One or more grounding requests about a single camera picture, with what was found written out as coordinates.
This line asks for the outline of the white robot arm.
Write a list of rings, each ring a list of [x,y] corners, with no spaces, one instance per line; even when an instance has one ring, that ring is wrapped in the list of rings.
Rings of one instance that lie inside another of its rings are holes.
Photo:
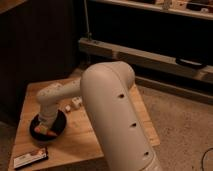
[[[75,81],[53,83],[37,94],[34,131],[54,136],[58,103],[80,96],[111,171],[163,171],[129,95],[134,83],[134,70],[122,61],[94,64]]]

